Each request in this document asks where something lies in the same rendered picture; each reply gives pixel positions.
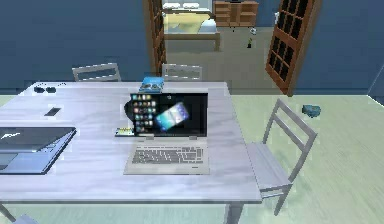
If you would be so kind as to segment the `white laptop with black monitor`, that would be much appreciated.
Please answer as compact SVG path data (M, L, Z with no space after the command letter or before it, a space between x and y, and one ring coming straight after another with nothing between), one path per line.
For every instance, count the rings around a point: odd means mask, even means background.
M134 147L126 175L207 175L208 95L133 93Z

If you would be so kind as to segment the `dark grey half-closed laptop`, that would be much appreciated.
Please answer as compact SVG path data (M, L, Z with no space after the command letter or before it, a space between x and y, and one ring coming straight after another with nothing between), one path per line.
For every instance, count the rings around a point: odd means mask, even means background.
M0 175L46 174L75 127L0 127Z

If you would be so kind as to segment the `grey slatted chair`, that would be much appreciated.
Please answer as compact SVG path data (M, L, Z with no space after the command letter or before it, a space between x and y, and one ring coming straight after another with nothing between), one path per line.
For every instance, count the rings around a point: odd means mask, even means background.
M308 140L306 142L303 142L296 134L294 134L287 124L277 115L277 111L279 109L281 109L308 136ZM284 133L301 151L301 155L291 174L288 174L283 169L278 160L272 154L270 148L267 146L267 140L274 123L276 123L284 131ZM316 137L317 133L295 112L293 112L285 102L278 98L266 125L262 141L252 142L246 145L258 188L261 192L261 198L267 199L278 197L278 201L274 209L275 216L280 213L281 208L283 207L284 202L293 186L293 182L298 176L299 171L302 169Z
M162 77L165 81L201 81L202 68L191 65L163 64Z
M76 82L109 82L121 81L118 65L116 63L88 65L72 69Z

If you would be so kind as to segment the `blue book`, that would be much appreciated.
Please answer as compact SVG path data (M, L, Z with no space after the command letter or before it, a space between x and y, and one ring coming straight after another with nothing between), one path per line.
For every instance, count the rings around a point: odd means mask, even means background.
M164 79L162 77L145 77L139 88L143 93L161 93L164 86Z

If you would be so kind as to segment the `black round bowl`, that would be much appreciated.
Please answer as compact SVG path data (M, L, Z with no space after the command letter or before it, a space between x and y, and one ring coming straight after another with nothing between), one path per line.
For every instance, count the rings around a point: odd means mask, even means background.
M124 105L124 112L126 117L131 121L134 122L134 115L133 115L133 103L132 101L128 101Z

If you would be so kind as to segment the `yellow and white flat book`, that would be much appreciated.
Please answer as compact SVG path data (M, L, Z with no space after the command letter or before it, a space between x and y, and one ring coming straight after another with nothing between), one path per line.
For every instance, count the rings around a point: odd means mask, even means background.
M129 137L133 135L134 135L134 131L131 127L119 127L115 131L116 137Z

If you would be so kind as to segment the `wooden bed with yellow cover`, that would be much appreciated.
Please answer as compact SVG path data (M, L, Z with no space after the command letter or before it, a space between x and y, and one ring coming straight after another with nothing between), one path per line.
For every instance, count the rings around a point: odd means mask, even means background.
M208 8L184 9L181 5L179 9L162 11L166 40L212 40L214 50L220 50L221 35L215 15Z

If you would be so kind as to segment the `brown door with dark panes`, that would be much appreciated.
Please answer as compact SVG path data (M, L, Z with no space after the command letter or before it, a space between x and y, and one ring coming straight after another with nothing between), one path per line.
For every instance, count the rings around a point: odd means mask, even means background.
M166 63L162 0L142 0L150 73L162 76L162 65Z
M281 0L265 70L280 91L294 95L322 0Z

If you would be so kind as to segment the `wooden chest of drawers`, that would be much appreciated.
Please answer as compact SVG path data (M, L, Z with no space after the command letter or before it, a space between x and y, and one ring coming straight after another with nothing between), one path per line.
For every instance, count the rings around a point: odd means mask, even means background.
M259 3L255 0L222 0L213 2L218 27L254 27Z

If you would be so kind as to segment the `pale grey dining table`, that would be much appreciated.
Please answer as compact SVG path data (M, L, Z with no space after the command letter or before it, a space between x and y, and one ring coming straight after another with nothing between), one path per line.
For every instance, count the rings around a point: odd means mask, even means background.
M0 176L0 201L55 203L223 204L224 224L237 224L246 204L261 200L224 82L170 82L170 93L208 95L207 175L126 175L134 141L117 138L136 82L69 82L54 94L27 88L0 107L0 126L73 126L76 136L45 175ZM55 116L46 116L53 107Z

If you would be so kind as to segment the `teal crumpled cloth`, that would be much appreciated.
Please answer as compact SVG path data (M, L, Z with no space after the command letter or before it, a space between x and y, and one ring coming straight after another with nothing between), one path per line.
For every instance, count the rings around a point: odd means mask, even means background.
M321 113L321 108L317 105L304 105L302 112L311 118L317 117Z

